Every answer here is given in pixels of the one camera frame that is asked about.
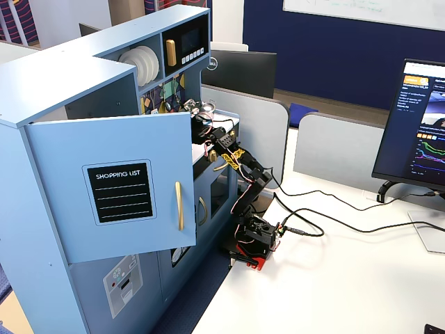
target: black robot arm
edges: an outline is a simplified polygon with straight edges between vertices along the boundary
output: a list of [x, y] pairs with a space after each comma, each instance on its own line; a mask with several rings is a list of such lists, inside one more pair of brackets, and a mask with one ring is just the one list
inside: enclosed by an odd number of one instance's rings
[[212, 150], [248, 184], [247, 190], [241, 194], [231, 210], [238, 223], [234, 237], [239, 251], [231, 252], [231, 256], [261, 270], [268, 254], [276, 248], [276, 238], [280, 236], [279, 225], [272, 226], [257, 216], [252, 212], [251, 204], [272, 180], [272, 176], [238, 144], [234, 131], [227, 133], [223, 127], [214, 128], [208, 125], [208, 121], [210, 119], [200, 117], [199, 113], [192, 116], [192, 142], [213, 145]]

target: chalkboard label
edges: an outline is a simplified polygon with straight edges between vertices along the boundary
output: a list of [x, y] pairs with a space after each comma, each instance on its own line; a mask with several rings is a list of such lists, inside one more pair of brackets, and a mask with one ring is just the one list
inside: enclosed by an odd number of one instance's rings
[[147, 164], [88, 168], [100, 223], [153, 216]]

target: monitor screen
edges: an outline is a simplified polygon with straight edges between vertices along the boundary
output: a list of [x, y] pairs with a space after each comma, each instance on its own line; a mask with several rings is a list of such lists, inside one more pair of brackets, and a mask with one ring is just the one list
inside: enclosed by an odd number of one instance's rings
[[445, 190], [445, 63], [405, 61], [373, 177]]
[[273, 99], [277, 54], [212, 50], [202, 83]]

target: gray desk divider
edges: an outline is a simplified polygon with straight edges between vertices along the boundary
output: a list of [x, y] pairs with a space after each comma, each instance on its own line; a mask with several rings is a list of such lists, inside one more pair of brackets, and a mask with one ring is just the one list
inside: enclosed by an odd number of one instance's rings
[[[323, 113], [309, 113], [300, 122], [293, 170], [327, 181], [377, 193], [385, 182], [371, 177], [384, 128]], [[397, 198], [429, 189], [407, 184], [391, 188], [388, 196]], [[445, 201], [408, 197], [407, 202], [445, 210]]]
[[[241, 146], [263, 167], [273, 167], [273, 175], [281, 182], [289, 108], [278, 100], [208, 85], [202, 85], [201, 94], [203, 101], [214, 102], [217, 109], [240, 115]], [[278, 185], [272, 180], [267, 187], [275, 189]]]

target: oven window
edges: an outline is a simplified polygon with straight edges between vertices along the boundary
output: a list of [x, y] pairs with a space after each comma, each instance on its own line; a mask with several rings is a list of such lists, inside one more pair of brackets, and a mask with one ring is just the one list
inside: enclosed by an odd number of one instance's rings
[[215, 216], [216, 212], [227, 202], [229, 199], [229, 167], [226, 167], [224, 171], [218, 176], [218, 178], [211, 184], [211, 217]]

